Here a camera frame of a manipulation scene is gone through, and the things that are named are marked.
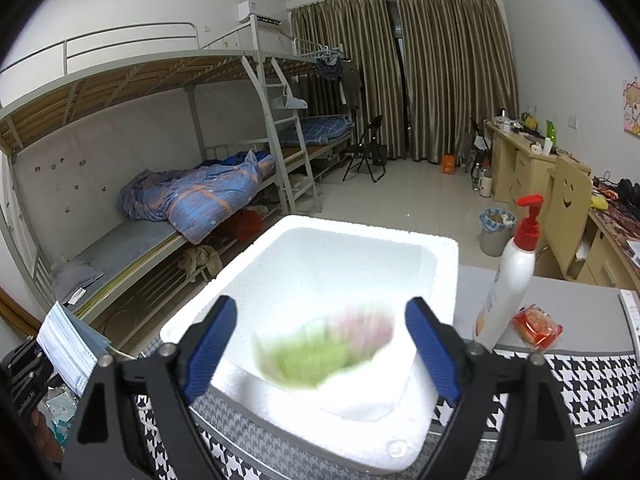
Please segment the houndstooth table mat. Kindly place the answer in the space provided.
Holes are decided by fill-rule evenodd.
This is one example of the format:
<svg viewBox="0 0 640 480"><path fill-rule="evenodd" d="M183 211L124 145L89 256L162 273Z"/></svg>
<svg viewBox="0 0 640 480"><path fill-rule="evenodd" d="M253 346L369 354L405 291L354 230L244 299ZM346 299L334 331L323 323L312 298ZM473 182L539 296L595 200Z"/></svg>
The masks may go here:
<svg viewBox="0 0 640 480"><path fill-rule="evenodd" d="M588 450L586 465L595 474L595 460L619 451L639 420L633 356L504 356L453 334L419 341L418 350L450 415L419 443L401 479L578 479L585 437L606 439ZM217 445L273 479L361 476L285 442L211 391L189 403L164 377L139 398L144 426L156 429L152 457L164 479L230 478L230 460L216 455Z"/></svg>

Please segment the face mask pack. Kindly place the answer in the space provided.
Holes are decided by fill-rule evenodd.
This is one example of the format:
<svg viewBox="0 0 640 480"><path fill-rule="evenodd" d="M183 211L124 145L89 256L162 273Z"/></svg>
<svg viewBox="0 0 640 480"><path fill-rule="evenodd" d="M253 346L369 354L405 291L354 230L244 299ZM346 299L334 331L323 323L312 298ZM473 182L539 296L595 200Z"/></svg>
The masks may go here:
<svg viewBox="0 0 640 480"><path fill-rule="evenodd" d="M96 362L111 341L56 302L44 318L37 342L66 386L82 396Z"/></svg>

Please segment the red snack packet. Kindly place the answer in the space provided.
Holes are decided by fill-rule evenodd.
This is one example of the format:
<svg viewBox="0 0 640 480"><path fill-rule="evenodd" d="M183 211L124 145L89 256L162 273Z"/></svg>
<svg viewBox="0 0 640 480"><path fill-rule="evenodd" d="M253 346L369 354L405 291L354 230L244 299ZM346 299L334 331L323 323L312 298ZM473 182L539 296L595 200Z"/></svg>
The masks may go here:
<svg viewBox="0 0 640 480"><path fill-rule="evenodd" d="M547 350L563 333L563 326L536 304L518 310L511 320L511 326L521 340L535 351Z"/></svg>

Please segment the white red pump bottle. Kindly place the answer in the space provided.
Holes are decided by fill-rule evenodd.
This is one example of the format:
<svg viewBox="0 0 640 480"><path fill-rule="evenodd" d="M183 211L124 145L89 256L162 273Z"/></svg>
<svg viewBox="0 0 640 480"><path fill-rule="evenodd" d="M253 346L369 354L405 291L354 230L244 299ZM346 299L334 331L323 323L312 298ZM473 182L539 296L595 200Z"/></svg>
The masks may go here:
<svg viewBox="0 0 640 480"><path fill-rule="evenodd" d="M484 306L478 312L472 339L491 351L521 305L534 275L536 248L540 239L540 214L544 198L539 194L527 195L516 201L527 210L503 249L494 282Z"/></svg>

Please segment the wooden desk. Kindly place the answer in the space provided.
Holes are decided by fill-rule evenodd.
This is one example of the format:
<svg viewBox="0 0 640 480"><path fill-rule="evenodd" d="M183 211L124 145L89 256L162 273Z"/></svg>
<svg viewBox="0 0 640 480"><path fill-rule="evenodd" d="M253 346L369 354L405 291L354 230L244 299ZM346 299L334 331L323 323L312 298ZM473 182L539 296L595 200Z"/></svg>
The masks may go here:
<svg viewBox="0 0 640 480"><path fill-rule="evenodd" d="M485 122L492 136L494 197L518 218L518 200L539 194L541 238L535 274L604 287L639 289L639 214L612 200L590 169L567 155L543 155L525 136Z"/></svg>

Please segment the trash bin with blue bag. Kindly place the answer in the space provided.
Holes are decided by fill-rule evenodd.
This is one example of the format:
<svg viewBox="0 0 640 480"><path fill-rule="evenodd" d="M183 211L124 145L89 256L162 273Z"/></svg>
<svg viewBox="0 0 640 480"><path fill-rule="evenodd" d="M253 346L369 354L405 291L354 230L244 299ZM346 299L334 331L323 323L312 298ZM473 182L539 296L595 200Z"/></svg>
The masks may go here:
<svg viewBox="0 0 640 480"><path fill-rule="evenodd" d="M485 255L500 257L513 236L516 217L511 211L491 207L480 214L480 250Z"/></svg>

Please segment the white foam box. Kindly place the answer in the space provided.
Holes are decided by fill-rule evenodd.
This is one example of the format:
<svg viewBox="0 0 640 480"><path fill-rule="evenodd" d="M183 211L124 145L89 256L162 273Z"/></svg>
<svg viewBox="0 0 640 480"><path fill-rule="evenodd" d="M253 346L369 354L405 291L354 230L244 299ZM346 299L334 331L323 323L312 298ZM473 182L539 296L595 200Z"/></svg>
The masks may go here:
<svg viewBox="0 0 640 480"><path fill-rule="evenodd" d="M437 401L406 305L420 297L451 323L458 270L452 238L290 214L185 304L160 339L177 342L218 297L231 297L238 322L213 392L306 451L359 472L396 474L418 458ZM262 372L260 350L358 314L393 323L392 339L370 361L311 389L281 386Z"/></svg>

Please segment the wooden smiley chair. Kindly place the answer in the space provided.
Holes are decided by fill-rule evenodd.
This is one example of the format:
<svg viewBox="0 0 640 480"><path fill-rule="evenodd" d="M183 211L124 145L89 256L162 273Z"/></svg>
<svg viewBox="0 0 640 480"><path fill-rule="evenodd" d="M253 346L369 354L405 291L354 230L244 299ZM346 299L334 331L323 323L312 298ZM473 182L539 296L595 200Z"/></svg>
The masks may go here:
<svg viewBox="0 0 640 480"><path fill-rule="evenodd" d="M589 168L567 155L560 155L550 171L536 255L538 276L576 281L582 270L584 258L578 252L590 209L589 173Z"/></svg>

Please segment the blue plaid quilt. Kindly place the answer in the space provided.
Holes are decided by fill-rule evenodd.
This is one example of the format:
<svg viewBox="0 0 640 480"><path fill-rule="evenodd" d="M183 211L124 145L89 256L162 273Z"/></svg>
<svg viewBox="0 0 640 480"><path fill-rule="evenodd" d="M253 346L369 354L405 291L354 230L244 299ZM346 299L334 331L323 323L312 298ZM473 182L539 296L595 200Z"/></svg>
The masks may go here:
<svg viewBox="0 0 640 480"><path fill-rule="evenodd" d="M119 191L117 208L131 220L167 221L198 244L252 201L275 164L270 154L249 151L192 169L145 170Z"/></svg>

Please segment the metal bunk bed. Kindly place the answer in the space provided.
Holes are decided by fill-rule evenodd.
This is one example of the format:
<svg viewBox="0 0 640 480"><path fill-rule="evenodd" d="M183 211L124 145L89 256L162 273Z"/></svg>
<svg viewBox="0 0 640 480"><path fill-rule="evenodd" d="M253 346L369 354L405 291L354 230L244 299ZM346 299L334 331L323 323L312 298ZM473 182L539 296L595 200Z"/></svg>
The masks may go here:
<svg viewBox="0 0 640 480"><path fill-rule="evenodd" d="M1 109L1 238L36 305L65 304L130 348L261 228L319 209L317 182L352 123L310 116L299 87L342 57L255 20L208 44L191 23L159 22L144 37L134 26L87 32L6 66L3 82L49 72ZM249 151L270 154L274 173L201 243L117 208L145 170Z"/></svg>

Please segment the orange box on floor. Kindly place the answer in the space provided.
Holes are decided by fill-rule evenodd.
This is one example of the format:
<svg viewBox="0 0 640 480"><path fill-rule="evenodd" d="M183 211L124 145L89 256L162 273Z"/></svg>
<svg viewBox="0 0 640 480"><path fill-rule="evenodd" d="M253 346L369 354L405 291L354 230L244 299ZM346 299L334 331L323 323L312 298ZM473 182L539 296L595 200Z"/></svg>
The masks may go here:
<svg viewBox="0 0 640 480"><path fill-rule="evenodd" d="M447 154L442 156L442 173L454 174L456 172L456 156L453 154Z"/></svg>

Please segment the green spray bottle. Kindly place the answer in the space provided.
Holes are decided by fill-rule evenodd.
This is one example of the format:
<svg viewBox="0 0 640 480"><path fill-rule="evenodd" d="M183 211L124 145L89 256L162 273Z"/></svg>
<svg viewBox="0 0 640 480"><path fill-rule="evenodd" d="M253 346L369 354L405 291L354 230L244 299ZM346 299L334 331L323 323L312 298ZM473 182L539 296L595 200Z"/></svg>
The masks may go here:
<svg viewBox="0 0 640 480"><path fill-rule="evenodd" d="M556 131L554 123L551 120L546 121L546 137L552 145L556 144Z"/></svg>

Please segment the brown window curtains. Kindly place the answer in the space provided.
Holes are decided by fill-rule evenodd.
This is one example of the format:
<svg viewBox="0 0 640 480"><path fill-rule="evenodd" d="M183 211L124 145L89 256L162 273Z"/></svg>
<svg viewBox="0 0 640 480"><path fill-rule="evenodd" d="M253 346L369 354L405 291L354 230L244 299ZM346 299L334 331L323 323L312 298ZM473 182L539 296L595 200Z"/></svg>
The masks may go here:
<svg viewBox="0 0 640 480"><path fill-rule="evenodd" d="M471 120L518 112L498 0L324 0L293 9L291 23L356 63L360 117L383 117L390 157L437 164L460 153Z"/></svg>

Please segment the white air conditioner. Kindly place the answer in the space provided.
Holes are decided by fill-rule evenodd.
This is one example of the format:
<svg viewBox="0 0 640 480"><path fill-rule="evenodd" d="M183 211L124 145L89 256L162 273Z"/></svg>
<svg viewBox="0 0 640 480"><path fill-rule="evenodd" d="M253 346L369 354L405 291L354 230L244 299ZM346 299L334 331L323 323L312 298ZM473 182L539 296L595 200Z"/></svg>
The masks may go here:
<svg viewBox="0 0 640 480"><path fill-rule="evenodd" d="M272 26L281 26L282 21L273 16L260 13L257 3L252 0L244 0L236 6L238 10L238 19L241 24L249 23L251 20L265 23Z"/></svg>

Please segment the cartoon wall poster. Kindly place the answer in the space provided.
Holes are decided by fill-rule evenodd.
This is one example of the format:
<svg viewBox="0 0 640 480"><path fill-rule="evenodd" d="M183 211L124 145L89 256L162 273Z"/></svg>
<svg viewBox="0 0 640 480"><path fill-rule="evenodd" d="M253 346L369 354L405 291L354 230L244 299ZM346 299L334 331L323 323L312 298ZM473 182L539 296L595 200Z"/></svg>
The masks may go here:
<svg viewBox="0 0 640 480"><path fill-rule="evenodd" d="M638 136L640 133L640 86L638 79L624 84L623 98L624 130Z"/></svg>

